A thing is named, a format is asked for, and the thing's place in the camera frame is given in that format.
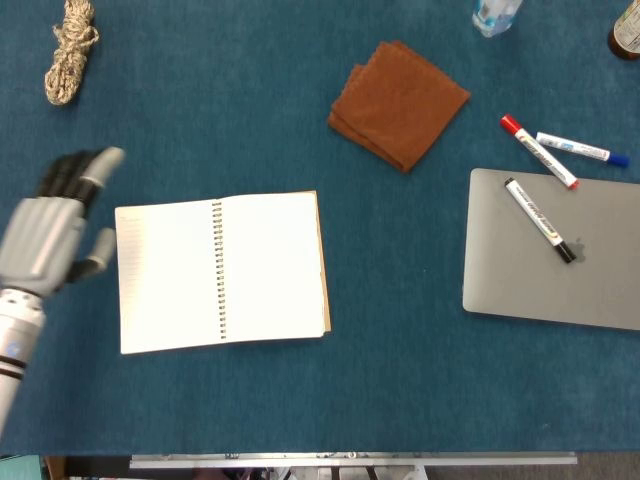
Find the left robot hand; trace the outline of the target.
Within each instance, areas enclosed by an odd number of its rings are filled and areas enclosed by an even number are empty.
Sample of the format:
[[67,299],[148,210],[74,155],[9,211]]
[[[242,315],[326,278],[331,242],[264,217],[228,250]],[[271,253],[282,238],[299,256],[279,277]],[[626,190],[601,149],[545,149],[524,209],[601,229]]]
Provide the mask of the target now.
[[92,205],[125,159],[119,147],[63,155],[49,166],[35,193],[15,208],[1,240],[1,288],[46,298],[66,283],[106,269],[116,233],[102,229],[93,249],[77,257]]

